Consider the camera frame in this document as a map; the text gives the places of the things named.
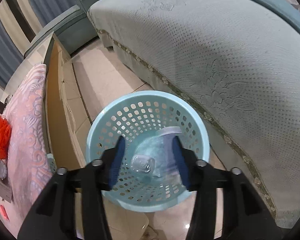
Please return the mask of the light blue plastic basket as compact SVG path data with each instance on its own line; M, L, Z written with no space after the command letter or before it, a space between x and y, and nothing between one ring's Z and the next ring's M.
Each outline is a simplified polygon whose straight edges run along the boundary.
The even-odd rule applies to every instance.
M103 196L135 212L163 211L190 196L172 153L174 137L199 159L210 157L202 119L188 103L170 93L145 90L106 106L89 131L86 161L99 158L119 137L126 141L125 154L116 184Z

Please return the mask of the white coffee table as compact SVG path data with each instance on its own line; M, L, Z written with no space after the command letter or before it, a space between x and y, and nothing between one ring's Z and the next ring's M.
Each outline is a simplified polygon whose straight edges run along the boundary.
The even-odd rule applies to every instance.
M44 38L10 78L5 94L12 95L30 69L46 64L43 130L46 149L58 167L75 170L86 165L85 149L91 123L79 91L69 53L54 33Z

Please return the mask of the blue fabric sofa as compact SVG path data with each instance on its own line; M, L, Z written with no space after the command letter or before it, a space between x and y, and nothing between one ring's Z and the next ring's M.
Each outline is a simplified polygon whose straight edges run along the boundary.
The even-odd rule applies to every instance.
M106 47L208 125L276 223L300 219L300 9L295 0L74 0Z

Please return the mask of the red plastic bag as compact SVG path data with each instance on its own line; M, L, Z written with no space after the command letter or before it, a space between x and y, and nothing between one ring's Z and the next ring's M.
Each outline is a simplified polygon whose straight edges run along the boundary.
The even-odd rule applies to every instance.
M11 133L12 128L10 123L0 114L0 159L8 158Z

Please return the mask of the pink floral table cloth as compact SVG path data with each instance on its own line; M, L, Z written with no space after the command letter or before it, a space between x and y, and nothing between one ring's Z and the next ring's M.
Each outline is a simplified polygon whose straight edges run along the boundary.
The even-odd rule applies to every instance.
M31 206L52 177L43 136L43 94L46 65L34 66L4 110L12 126L6 188L11 202L0 196L0 220L16 237Z

